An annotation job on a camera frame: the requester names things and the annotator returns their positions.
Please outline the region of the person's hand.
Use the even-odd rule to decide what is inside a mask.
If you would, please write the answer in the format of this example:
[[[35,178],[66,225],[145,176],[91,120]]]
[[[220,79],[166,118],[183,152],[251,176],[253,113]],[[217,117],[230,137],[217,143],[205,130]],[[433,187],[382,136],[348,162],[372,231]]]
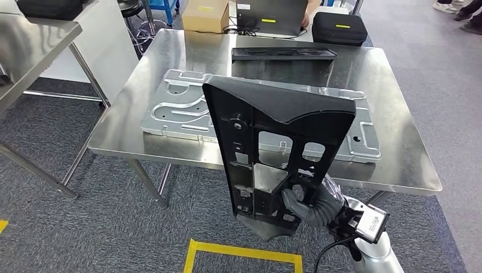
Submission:
[[[307,6],[305,9],[305,15],[301,23],[302,28],[307,28],[310,22],[310,16],[316,12],[320,7],[322,0],[307,0]]]

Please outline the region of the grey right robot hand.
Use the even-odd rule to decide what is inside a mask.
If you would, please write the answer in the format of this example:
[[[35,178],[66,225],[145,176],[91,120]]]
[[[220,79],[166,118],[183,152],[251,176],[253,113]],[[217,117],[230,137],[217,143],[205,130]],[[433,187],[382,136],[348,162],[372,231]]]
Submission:
[[[314,192],[310,204],[297,200],[296,194],[288,188],[283,189],[281,195],[285,207],[314,228],[327,226],[345,205],[339,186],[329,175],[325,176]]]

